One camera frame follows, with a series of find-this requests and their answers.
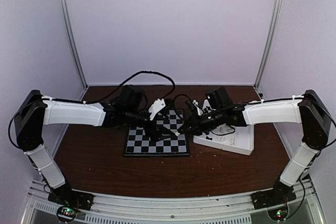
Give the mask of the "black white chessboard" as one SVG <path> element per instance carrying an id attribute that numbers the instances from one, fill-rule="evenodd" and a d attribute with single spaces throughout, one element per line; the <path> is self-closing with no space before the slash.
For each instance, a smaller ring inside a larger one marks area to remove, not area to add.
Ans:
<path id="1" fill-rule="evenodd" d="M 169 110 L 169 114 L 164 117 L 157 115 L 157 123 L 172 132 L 177 132 L 185 118 L 183 109 Z M 161 141 L 151 141 L 145 136 L 145 132 L 140 127 L 130 127 L 125 139 L 124 157 L 188 157 L 190 156 L 189 142 L 186 135 L 172 136 Z"/>

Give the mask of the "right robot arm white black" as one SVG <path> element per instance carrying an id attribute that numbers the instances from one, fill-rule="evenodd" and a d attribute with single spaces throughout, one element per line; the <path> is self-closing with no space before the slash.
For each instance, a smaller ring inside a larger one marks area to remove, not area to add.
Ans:
<path id="1" fill-rule="evenodd" d="M 302 125 L 302 141 L 269 192 L 269 199 L 274 204 L 289 196 L 295 182 L 318 154 L 330 145 L 330 126 L 334 120 L 314 90 L 291 98 L 234 104 L 226 89 L 218 88 L 206 93 L 206 98 L 211 110 L 195 112 L 196 106 L 192 105 L 192 116 L 178 128 L 179 133 L 199 136 L 223 124 L 237 127 L 263 123 Z"/>

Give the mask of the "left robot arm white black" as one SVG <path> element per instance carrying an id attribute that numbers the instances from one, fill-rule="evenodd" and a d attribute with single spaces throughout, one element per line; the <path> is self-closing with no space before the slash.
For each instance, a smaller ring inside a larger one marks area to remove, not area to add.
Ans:
<path id="1" fill-rule="evenodd" d="M 28 156 L 56 199 L 64 205 L 71 205 L 77 198 L 76 194 L 44 144 L 43 127 L 52 124 L 127 125 L 144 129 L 151 141 L 174 136 L 174 132 L 154 120 L 166 107 L 165 100 L 157 99 L 148 110 L 140 110 L 143 97 L 143 90 L 129 87 L 110 101 L 97 102 L 56 99 L 33 90 L 10 121 L 16 132 L 16 141 L 12 144 Z"/>

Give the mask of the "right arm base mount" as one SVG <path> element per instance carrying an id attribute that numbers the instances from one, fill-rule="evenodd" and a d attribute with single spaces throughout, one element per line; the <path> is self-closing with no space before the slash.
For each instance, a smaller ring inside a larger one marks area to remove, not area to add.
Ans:
<path id="1" fill-rule="evenodd" d="M 293 185 L 288 186 L 280 181 L 280 176 L 276 179 L 273 187 L 264 191 L 257 191 L 251 194 L 254 209 L 268 208 L 297 199 Z"/>

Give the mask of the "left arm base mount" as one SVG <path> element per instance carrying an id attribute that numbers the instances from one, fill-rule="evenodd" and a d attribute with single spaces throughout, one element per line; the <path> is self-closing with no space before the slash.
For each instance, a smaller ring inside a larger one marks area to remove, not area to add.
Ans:
<path id="1" fill-rule="evenodd" d="M 73 190 L 70 184 L 65 183 L 59 188 L 51 188 L 48 200 L 74 209 L 91 210 L 94 195 Z"/>

